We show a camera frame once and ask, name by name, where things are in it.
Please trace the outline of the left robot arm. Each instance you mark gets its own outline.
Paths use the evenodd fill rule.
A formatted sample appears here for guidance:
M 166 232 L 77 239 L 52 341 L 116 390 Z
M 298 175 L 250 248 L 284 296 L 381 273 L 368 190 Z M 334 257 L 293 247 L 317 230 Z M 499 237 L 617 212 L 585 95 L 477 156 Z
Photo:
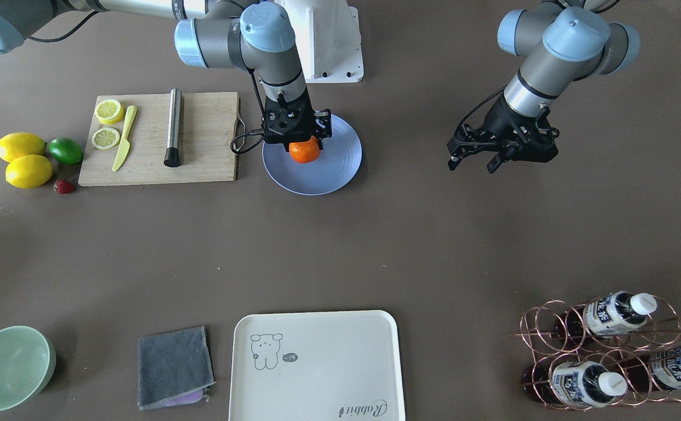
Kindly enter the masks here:
M 557 128 L 550 106 L 574 81 L 627 68 L 641 46 L 637 31 L 606 22 L 608 1 L 543 1 L 534 10 L 515 9 L 502 19 L 499 47 L 524 61 L 503 88 L 490 95 L 493 106 L 482 125 L 462 119 L 447 143 L 448 167 L 466 157 L 493 152 L 489 173 L 509 161 L 546 163 L 558 155 Z

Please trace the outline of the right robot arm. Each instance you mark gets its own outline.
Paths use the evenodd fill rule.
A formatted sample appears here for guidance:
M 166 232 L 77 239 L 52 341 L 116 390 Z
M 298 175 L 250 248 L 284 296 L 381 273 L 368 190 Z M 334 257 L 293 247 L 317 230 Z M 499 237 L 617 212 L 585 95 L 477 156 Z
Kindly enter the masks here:
M 264 85 L 262 127 L 268 144 L 288 147 L 332 135 L 329 110 L 311 104 L 285 9 L 261 1 L 0 1 L 0 55 L 21 46 L 65 12 L 121 11 L 177 21 L 174 45 L 193 67 L 237 68 Z

